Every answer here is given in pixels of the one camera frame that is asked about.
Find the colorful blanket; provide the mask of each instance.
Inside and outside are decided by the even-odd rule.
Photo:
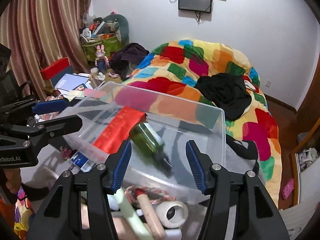
[[[252,96],[249,111],[236,121],[226,121],[226,133],[237,140],[255,142],[266,188],[278,206],[282,172],[278,126],[259,89],[259,75],[242,52],[220,43],[173,41],[147,55],[124,84],[214,105],[194,85],[199,76],[217,73],[242,75],[256,86],[256,92],[247,90]]]

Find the light green tube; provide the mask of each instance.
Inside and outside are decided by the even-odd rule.
[[[127,220],[127,222],[131,226],[136,236],[140,240],[154,240],[151,234],[143,225],[140,218],[137,216],[129,200],[124,195],[123,189],[122,188],[118,189],[113,196],[117,200],[124,218]]]

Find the curtain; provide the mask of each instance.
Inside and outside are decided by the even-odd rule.
[[[88,72],[79,41],[82,15],[91,0],[12,0],[0,17],[0,43],[12,50],[8,69],[18,84],[31,80],[41,99],[40,70],[68,57],[74,70]]]

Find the rabbit figurine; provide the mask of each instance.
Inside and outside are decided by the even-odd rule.
[[[95,65],[98,67],[99,72],[102,72],[103,74],[107,72],[109,60],[104,51],[104,45],[101,45],[101,48],[99,45],[97,46]]]

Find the red packet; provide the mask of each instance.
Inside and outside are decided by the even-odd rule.
[[[130,130],[140,121],[146,119],[146,114],[131,107],[124,106],[111,120],[93,145],[105,153],[116,153],[123,140],[129,137]]]

